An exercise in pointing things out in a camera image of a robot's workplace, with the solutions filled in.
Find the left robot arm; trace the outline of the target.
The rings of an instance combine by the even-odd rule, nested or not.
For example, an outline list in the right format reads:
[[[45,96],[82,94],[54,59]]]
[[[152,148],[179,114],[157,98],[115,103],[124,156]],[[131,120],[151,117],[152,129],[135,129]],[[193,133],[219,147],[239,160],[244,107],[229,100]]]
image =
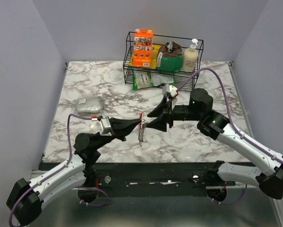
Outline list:
[[[139,118],[94,116],[90,120],[98,122],[99,132],[78,134],[75,144],[69,144],[69,157],[65,161],[32,180],[21,178],[15,182],[6,202],[10,209],[9,226],[13,226],[13,218],[21,227],[27,226],[62,193],[91,186],[95,180],[91,168],[100,156],[98,150],[114,139],[126,141],[126,136],[141,123]]]

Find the steel key organizer red handle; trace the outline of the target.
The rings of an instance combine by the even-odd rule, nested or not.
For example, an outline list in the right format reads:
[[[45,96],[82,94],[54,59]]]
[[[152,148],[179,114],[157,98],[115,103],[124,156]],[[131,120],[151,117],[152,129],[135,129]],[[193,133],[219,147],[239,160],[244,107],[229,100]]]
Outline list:
[[[140,123],[138,125],[138,144],[140,147],[143,146],[144,142],[144,131],[147,126],[147,122],[143,119],[143,113],[139,113]]]

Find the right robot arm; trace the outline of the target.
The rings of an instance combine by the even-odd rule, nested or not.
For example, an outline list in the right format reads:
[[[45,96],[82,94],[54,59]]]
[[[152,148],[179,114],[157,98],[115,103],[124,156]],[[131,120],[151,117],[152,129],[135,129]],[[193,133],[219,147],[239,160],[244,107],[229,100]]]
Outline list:
[[[210,184],[234,181],[256,186],[273,199],[283,198],[283,154],[262,145],[213,110],[213,98],[205,89],[192,90],[188,105],[173,105],[177,95],[174,86],[163,89],[162,101],[147,115],[153,119],[146,125],[148,128],[166,132],[174,121],[196,121],[202,134],[231,147],[253,164],[250,167],[222,162],[208,172]]]

